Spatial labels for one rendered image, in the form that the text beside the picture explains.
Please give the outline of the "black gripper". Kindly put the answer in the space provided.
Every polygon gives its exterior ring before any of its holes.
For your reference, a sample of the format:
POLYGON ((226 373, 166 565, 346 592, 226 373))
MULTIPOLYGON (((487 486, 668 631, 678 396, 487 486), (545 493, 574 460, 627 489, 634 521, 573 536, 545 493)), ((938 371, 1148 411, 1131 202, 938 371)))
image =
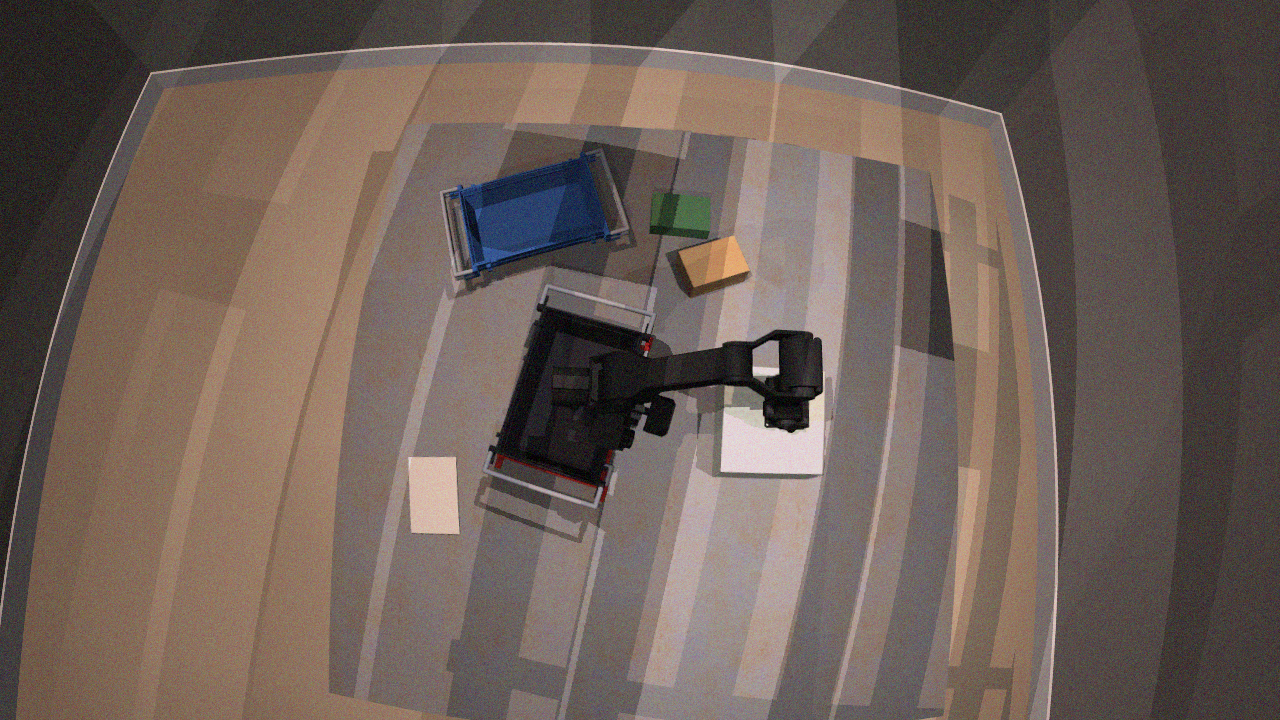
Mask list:
POLYGON ((627 424, 630 424, 632 429, 637 428, 637 423, 641 420, 641 416, 646 415, 646 423, 643 430, 662 437, 669 430, 675 407, 676 404, 673 398, 658 395, 657 398, 652 401, 650 407, 644 407, 644 404, 639 404, 625 414, 631 414, 627 424))

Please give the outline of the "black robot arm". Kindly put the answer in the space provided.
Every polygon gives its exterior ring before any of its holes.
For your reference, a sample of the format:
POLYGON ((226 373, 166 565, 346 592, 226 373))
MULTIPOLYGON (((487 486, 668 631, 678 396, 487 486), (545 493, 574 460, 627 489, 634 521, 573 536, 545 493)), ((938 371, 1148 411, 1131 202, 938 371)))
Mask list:
POLYGON ((765 397, 765 428, 804 430, 809 400, 824 391, 822 340, 813 340, 809 331, 772 331, 755 341, 728 341, 719 348, 666 357, 602 354, 590 357, 589 368, 552 366, 550 405, 593 410, 589 442, 623 451, 635 436, 627 424, 631 414, 625 413, 650 404, 660 392, 707 386, 749 387, 765 397), (763 383, 753 378, 753 348, 769 340, 780 341, 780 375, 763 383))

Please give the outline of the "tan rectangular block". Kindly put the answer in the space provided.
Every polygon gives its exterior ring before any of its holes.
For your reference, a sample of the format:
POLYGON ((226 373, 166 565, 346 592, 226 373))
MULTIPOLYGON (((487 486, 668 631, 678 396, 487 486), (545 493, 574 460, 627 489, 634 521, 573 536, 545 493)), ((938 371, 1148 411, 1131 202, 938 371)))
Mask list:
POLYGON ((684 249, 675 265, 690 299, 742 283, 750 272, 735 236, 684 249))

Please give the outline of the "green rectangular block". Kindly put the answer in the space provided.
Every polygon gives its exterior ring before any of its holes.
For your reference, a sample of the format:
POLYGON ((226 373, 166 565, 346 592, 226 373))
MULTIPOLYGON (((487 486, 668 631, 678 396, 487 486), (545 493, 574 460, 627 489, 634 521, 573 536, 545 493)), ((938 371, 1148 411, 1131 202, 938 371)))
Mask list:
POLYGON ((652 193, 650 234, 707 240, 710 233, 710 199, 680 193, 652 193))

